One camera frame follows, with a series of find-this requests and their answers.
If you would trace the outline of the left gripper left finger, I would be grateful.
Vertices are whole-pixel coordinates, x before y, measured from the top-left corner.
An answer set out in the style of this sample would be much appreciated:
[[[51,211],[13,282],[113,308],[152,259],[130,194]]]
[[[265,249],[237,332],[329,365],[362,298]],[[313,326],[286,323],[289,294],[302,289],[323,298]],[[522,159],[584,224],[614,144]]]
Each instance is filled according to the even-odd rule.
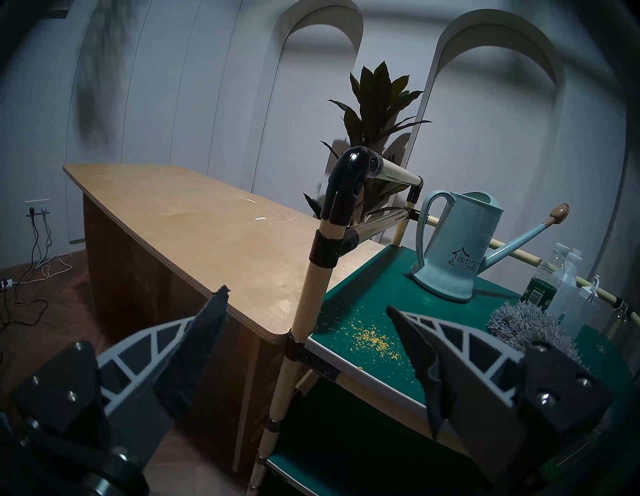
[[[82,467],[145,465],[191,409],[229,293],[223,285],[194,317],[138,331],[100,355],[86,340],[67,346],[10,393],[25,444]]]

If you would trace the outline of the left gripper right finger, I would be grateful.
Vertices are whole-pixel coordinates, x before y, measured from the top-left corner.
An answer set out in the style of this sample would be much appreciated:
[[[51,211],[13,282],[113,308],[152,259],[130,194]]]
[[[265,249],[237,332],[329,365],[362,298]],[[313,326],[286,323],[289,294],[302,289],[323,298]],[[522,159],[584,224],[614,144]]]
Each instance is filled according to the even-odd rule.
[[[526,484],[591,433],[615,395],[547,340],[524,353],[480,329],[387,306],[434,436],[448,423],[491,484]]]

